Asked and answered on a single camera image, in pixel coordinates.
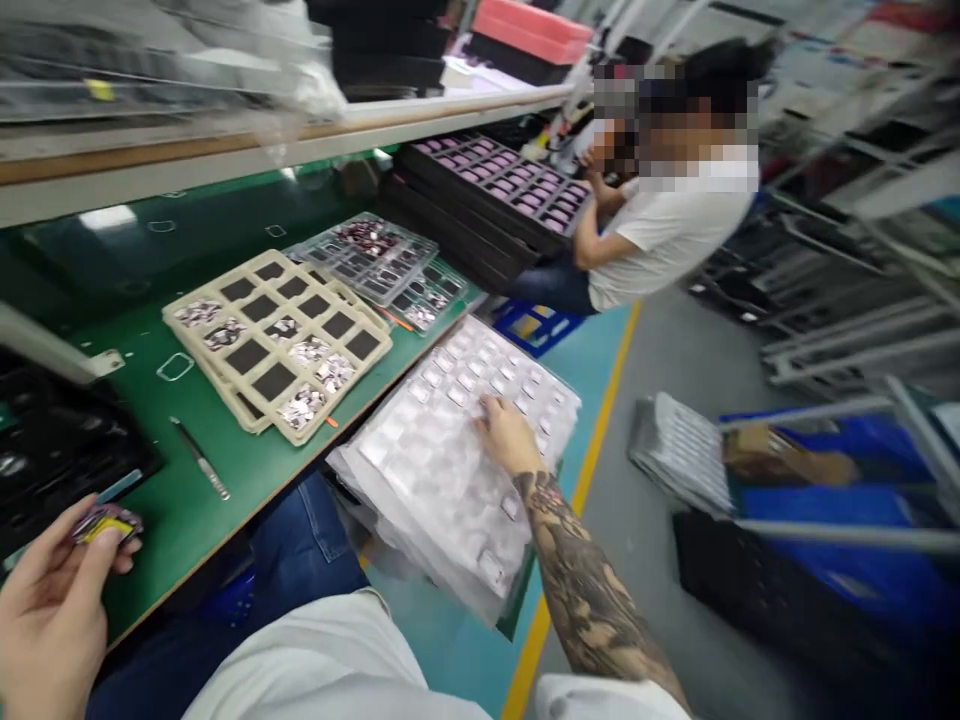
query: black hair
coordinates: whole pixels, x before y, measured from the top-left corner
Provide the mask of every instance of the black hair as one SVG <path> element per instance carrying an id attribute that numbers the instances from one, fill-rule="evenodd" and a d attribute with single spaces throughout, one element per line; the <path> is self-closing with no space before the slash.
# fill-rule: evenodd
<path id="1" fill-rule="evenodd" d="M 638 111 L 654 116 L 690 112 L 697 99 L 707 98 L 720 124 L 734 127 L 749 112 L 756 81 L 767 74 L 775 55 L 772 42 L 751 46 L 734 38 L 710 45 L 673 68 L 672 79 L 641 83 Z"/>

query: tattoo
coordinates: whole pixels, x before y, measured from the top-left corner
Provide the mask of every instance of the tattoo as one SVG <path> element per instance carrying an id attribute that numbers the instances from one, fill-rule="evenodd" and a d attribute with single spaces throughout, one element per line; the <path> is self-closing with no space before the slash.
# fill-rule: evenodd
<path id="1" fill-rule="evenodd" d="M 546 472 L 521 473 L 514 482 L 530 516 L 544 595 L 571 669 L 653 680 L 689 712 L 673 668 L 556 478 Z"/>

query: white t-shirt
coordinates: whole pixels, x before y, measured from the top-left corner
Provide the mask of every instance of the white t-shirt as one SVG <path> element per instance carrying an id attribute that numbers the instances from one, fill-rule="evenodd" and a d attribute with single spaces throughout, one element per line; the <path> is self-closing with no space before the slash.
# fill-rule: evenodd
<path id="1" fill-rule="evenodd" d="M 464 672 L 483 672 L 482 667 Z M 687 720 L 653 682 L 544 676 L 541 720 Z M 373 590 L 297 608 L 223 661 L 185 720 L 490 720 L 479 705 L 431 692 L 382 598 Z"/>
<path id="2" fill-rule="evenodd" d="M 756 149 L 732 145 L 722 159 L 694 163 L 683 177 L 634 178 L 604 231 L 641 252 L 590 271 L 590 301 L 603 312 L 651 295 L 706 260 L 737 229 L 759 186 Z"/>

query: stacked trays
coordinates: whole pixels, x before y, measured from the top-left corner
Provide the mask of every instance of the stacked trays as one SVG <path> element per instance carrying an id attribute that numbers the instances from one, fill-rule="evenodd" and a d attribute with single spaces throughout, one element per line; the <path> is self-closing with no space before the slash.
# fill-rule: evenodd
<path id="1" fill-rule="evenodd" d="M 301 243 L 293 255 L 387 307 L 437 250 L 435 242 L 365 212 Z"/>
<path id="2" fill-rule="evenodd" d="M 356 479 L 361 492 L 383 498 L 385 483 L 403 514 L 412 514 L 430 536 L 436 553 L 430 564 L 440 575 L 434 579 L 456 589 L 464 586 L 457 577 L 465 571 L 502 607 L 530 530 L 510 478 L 484 451 L 472 424 L 485 394 L 505 397 L 520 409 L 546 463 L 555 466 L 576 424 L 580 399 L 473 317 L 407 376 L 359 431 L 350 452 L 372 468 Z M 402 517 L 389 517 L 390 508 L 395 506 L 376 509 L 391 524 L 409 527 Z M 426 543 L 419 550 L 430 553 Z M 472 604 L 476 597 L 461 599 Z"/>
<path id="3" fill-rule="evenodd" d="M 393 343 L 339 283 L 269 250 L 163 309 L 164 322 L 249 432 L 307 442 Z"/>
<path id="4" fill-rule="evenodd" d="M 430 228 L 486 290 L 502 290 L 568 248 L 590 197 L 552 168 L 475 134 L 405 145 L 394 163 L 383 191 L 391 217 L 412 215 L 416 227 Z"/>

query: yellow floor line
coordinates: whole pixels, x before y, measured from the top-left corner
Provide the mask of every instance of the yellow floor line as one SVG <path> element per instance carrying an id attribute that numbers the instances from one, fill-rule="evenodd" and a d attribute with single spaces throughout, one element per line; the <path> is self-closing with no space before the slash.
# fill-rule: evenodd
<path id="1" fill-rule="evenodd" d="M 620 387 L 620 373 L 623 370 L 623 363 L 627 358 L 627 351 L 630 349 L 630 339 L 633 337 L 633 330 L 637 326 L 637 318 L 639 317 L 640 303 L 637 302 L 634 304 L 627 325 L 623 329 L 620 348 L 617 350 L 617 359 L 613 365 L 613 372 L 610 374 L 610 382 L 607 383 L 607 391 L 603 395 L 603 404 L 600 406 L 599 415 L 597 415 L 593 436 L 590 438 L 587 454 L 583 458 L 583 467 L 580 469 L 580 477 L 577 478 L 577 487 L 570 499 L 570 506 L 577 515 L 583 512 L 583 506 L 587 502 L 587 493 L 590 492 L 590 484 L 593 482 L 593 471 L 596 469 L 597 460 L 600 458 L 600 448 L 603 447 L 603 438 L 607 434 L 610 412 L 613 410 L 617 389 Z M 503 710 L 500 712 L 500 720 L 520 720 L 523 717 L 523 713 L 527 709 L 530 690 L 533 688 L 537 665 L 540 664 L 540 654 L 543 652 L 543 645 L 547 641 L 549 630 L 550 613 L 547 610 L 547 601 L 541 594 L 533 615 L 533 622 L 530 624 L 530 631 L 527 633 L 527 639 L 520 651 L 520 660 L 513 673 L 513 682 L 510 684 L 507 699 L 503 703 Z"/>

